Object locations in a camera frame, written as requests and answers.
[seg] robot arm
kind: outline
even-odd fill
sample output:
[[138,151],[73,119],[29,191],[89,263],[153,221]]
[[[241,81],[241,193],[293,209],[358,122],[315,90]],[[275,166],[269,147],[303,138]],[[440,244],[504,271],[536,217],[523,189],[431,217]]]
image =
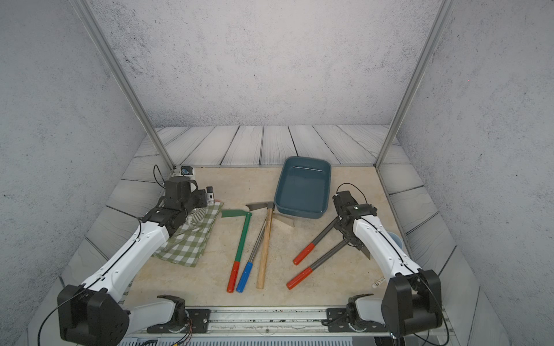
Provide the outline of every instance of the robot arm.
[[[348,300],[347,315],[352,329],[361,331],[371,322],[384,324],[396,337],[442,325],[440,279],[433,270],[422,270],[394,242],[370,204],[357,204],[349,191],[333,197],[338,214],[337,228],[351,244],[369,255],[388,281],[382,299],[371,295]],[[376,305],[381,313],[376,313]]]
[[115,346],[132,332],[155,324],[186,325],[184,300],[158,296],[156,302],[123,308],[117,302],[131,280],[195,208],[213,202],[213,190],[198,189],[189,176],[171,177],[166,194],[143,218],[137,230],[116,254],[80,286],[67,285],[58,294],[60,336],[85,346]]
[[365,215],[354,221],[354,234],[373,255],[387,281],[398,274],[410,275],[421,269],[391,238],[379,217]]

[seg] green handle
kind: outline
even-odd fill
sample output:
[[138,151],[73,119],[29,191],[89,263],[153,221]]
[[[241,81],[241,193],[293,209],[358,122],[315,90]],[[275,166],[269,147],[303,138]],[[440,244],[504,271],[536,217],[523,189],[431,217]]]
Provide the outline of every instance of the green handle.
[[242,257],[242,250],[244,248],[244,242],[246,240],[246,233],[248,232],[248,225],[250,224],[251,216],[252,216],[252,213],[247,213],[246,217],[244,218],[243,232],[240,235],[240,242],[239,242],[239,247],[237,249],[237,255],[235,256],[235,262],[240,262],[240,258]]

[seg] blue handle grip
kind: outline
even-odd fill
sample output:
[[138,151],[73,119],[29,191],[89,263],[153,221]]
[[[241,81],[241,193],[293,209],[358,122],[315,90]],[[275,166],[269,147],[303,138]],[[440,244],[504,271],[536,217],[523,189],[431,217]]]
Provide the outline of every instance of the blue handle grip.
[[244,291],[244,287],[246,286],[246,282],[248,281],[248,277],[250,276],[251,270],[252,270],[252,262],[248,262],[246,264],[246,267],[244,267],[243,274],[240,276],[240,281],[236,289],[237,292],[242,293]]

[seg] metal rail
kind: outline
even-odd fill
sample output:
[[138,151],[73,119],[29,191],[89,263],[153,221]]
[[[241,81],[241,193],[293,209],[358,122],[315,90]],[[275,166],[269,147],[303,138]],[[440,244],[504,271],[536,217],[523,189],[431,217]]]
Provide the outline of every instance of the metal rail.
[[427,37],[427,40],[423,45],[423,49],[421,51],[421,54],[419,55],[419,60],[417,62],[417,65],[415,66],[412,77],[410,78],[410,82],[406,87],[406,91],[404,92],[404,96],[400,101],[400,105],[398,106],[394,118],[392,118],[391,125],[388,128],[387,136],[385,137],[383,146],[381,147],[379,155],[377,156],[377,162],[375,163],[375,168],[377,170],[379,170],[379,168],[383,164],[388,150],[391,147],[392,142],[394,141],[394,137],[400,129],[402,121],[404,121],[404,117],[406,116],[410,103],[412,102],[412,98],[416,94],[419,83],[421,82],[421,79],[425,74],[425,68],[429,64],[429,60],[431,59],[431,56],[433,55],[433,52],[435,51],[435,48],[437,47],[437,44],[439,42],[440,35],[444,30],[448,18],[450,18],[450,14],[452,13],[452,9],[454,8],[455,1],[456,0],[443,0],[440,4],[439,12],[435,17],[435,22],[433,23],[431,31],[429,32],[429,36]]
[[114,75],[117,84],[127,98],[127,101],[129,101],[129,103],[131,104],[131,107],[133,108],[133,111],[135,112],[138,120],[141,122],[150,139],[152,139],[152,143],[162,156],[165,163],[169,166],[170,170],[173,170],[175,168],[173,160],[167,153],[166,148],[163,146],[163,143],[160,140],[156,129],[154,129],[154,127],[152,126],[150,119],[146,115],[146,111],[142,107],[142,104],[135,94],[135,91],[131,87],[131,84],[125,76],[123,69],[117,62],[115,54],[108,45],[106,38],[102,33],[102,30],[100,30],[100,27],[98,26],[98,23],[96,22],[96,19],[94,18],[94,15],[90,10],[89,5],[86,3],[86,0],[69,1],[71,2],[71,5],[73,5],[75,12],[77,12],[77,15],[83,22],[86,31],[89,33],[90,38],[93,40],[94,44],[98,48],[98,51],[100,52],[100,54],[102,54],[102,57],[110,68],[111,73]]

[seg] black mounting plate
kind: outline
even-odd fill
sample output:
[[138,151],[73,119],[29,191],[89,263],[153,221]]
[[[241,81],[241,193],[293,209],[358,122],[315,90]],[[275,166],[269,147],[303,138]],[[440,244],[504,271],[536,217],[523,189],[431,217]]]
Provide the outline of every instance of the black mounting plate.
[[[188,316],[192,320],[192,333],[193,334],[205,334],[208,332],[209,314],[210,309],[187,309]],[[179,327],[173,323],[157,324],[146,329],[147,333],[160,334],[160,333],[174,333],[175,330],[179,330]],[[188,330],[183,330],[181,333],[187,333]]]
[[[330,333],[354,332],[348,325],[348,317],[345,317],[345,308],[329,308],[327,309],[327,330]],[[361,333],[383,333],[388,330],[380,323],[370,323],[366,330]]]

